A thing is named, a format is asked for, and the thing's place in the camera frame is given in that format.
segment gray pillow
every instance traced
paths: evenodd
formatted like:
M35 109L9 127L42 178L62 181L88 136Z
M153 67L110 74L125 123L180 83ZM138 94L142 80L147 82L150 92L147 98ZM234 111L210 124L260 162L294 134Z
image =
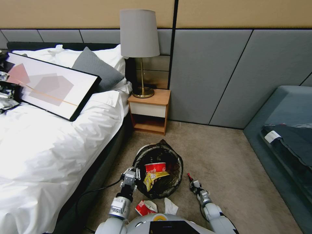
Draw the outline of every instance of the gray pillow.
M98 85L98 92L109 91L124 78L119 71L100 60L88 47L79 55L72 68L99 76L102 81Z

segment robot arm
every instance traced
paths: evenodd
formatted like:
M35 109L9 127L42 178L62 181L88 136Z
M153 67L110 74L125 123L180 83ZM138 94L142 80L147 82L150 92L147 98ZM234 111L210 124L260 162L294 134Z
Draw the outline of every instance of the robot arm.
M168 228L172 229L172 233L182 229L189 230L188 233L212 233L212 231L198 226L193 222L168 214L140 216L126 225L125 220L128 219L130 204L133 201L132 194L133 191L136 190L136 172L132 170L133 167L130 167L124 172L122 176L123 182L120 185L121 191L117 193L110 206L110 218L98 226L95 234L145 234L150 233L152 229L154 231L157 230L157 233L161 233L162 229L168 231ZM212 203L209 192L201 188L202 185L198 180L194 181L189 174L188 176L191 191L197 195L201 209L204 210L204 217L210 222L213 231L216 234L238 234L237 229L231 221L223 215L220 207Z
M202 189L202 184L193 178L188 173L190 181L190 190L197 195L197 199L204 210L204 218L210 223L212 230L216 234L238 234L236 227L232 222L222 213L221 208L212 203L209 195L210 193Z
M121 191L117 193L110 205L110 218L101 223L95 234L125 234L127 228L124 221L128 219L130 204L133 201L133 191L137 189L135 184L136 173L128 168L124 173L123 182L121 182Z

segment lamp shade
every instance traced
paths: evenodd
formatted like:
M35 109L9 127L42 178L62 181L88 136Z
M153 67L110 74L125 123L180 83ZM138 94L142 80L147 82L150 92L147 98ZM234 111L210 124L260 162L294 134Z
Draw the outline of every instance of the lamp shade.
M155 11L120 10L121 55L132 58L160 54Z

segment framed picture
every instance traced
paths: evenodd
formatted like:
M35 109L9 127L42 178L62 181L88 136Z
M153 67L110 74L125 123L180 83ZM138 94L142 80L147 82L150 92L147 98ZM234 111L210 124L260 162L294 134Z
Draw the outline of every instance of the framed picture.
M8 53L7 82L21 85L21 99L74 121L101 78L22 55Z

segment white duvet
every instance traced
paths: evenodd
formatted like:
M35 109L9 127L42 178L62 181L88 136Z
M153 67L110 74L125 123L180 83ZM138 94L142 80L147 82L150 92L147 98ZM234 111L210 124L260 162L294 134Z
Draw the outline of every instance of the white duvet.
M1 114L0 233L53 232L60 209L124 115L118 91L93 94L74 122L26 103Z

